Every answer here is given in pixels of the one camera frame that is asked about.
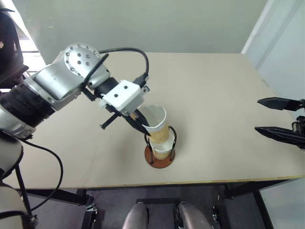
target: metal table frame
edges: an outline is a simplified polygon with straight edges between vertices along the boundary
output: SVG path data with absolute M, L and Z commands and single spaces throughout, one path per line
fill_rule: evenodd
M 237 182 L 237 183 L 206 183 L 206 184 L 189 184 L 189 185 L 224 185 L 224 198 L 236 198 L 238 196 L 242 196 L 245 194 L 252 193 L 256 200 L 256 204 L 262 216 L 262 220 L 266 229 L 274 229 L 271 219 L 269 217 L 267 208 L 264 204 L 262 196 L 260 194 L 260 189 L 271 187 L 274 185 L 278 185 L 282 182 L 288 181 L 285 180 L 271 180 L 271 181 L 249 181 L 249 182 Z M 83 188 L 77 189 L 76 193 L 68 192 L 62 189 L 56 191 L 51 199 L 56 201 L 62 201 L 70 204 L 76 205 L 90 205 L 93 202 L 93 197 L 87 194 L 87 190 L 101 190 L 101 189 L 110 189 L 116 187 L 103 187 L 103 188 Z M 52 189 L 27 189 L 28 195 L 36 196 L 36 197 L 47 197 L 52 192 Z M 225 219 L 227 216 L 224 215 L 224 211 L 221 211 L 219 214 L 222 214 L 219 219 Z M 84 217 L 84 220 L 92 220 L 91 217 Z M 221 228 L 229 229 L 230 225 L 228 225 L 228 220 L 225 222 L 220 222 Z

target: white wall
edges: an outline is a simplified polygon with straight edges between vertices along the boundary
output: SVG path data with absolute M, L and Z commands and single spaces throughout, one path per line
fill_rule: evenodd
M 304 0 L 269 3 L 245 54 L 279 97 L 305 99 Z M 305 115 L 304 110 L 291 114 Z M 275 229 L 305 228 L 305 178 L 261 193 Z
M 274 229 L 305 228 L 305 178 L 261 191 Z
M 245 53 L 279 97 L 305 98 L 304 27 L 304 0 L 275 0 Z
M 266 0 L 13 0 L 46 63 L 97 49 L 240 53 Z

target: round wooden base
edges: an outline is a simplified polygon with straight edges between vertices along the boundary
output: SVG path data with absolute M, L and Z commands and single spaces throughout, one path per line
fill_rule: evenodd
M 165 168 L 168 167 L 175 159 L 175 150 L 172 152 L 173 153 L 173 159 L 171 160 L 172 154 L 169 154 L 168 157 L 164 160 L 158 160 L 153 154 L 152 154 L 152 164 L 151 164 L 151 151 L 148 146 L 145 148 L 145 160 L 146 162 L 154 168 Z

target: stacked cups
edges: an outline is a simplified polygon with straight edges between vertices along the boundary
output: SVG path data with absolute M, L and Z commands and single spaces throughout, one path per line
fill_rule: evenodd
M 166 159 L 172 151 L 175 136 L 168 128 L 165 108 L 147 105 L 141 106 L 139 110 L 149 124 L 149 126 L 143 126 L 150 134 L 149 140 L 154 156 L 159 160 Z

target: table edge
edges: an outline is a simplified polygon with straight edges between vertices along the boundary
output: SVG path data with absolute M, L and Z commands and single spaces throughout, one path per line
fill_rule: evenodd
M 199 184 L 217 184 L 217 183 L 233 183 L 233 182 L 249 182 L 249 181 L 270 181 L 270 180 L 288 180 L 304 178 L 305 175 L 290 177 L 268 177 L 268 178 L 249 178 L 249 179 L 232 179 L 232 180 L 204 180 L 204 181 L 184 181 L 184 182 L 162 182 L 162 183 L 143 183 L 143 184 L 126 184 L 126 185 L 102 185 L 102 186 L 73 186 L 60 187 L 60 189 L 68 188 L 114 188 L 114 187 L 146 187 L 146 186 L 162 186 L 162 185 L 199 185 Z M 27 189 L 52 189 L 53 187 L 27 188 Z

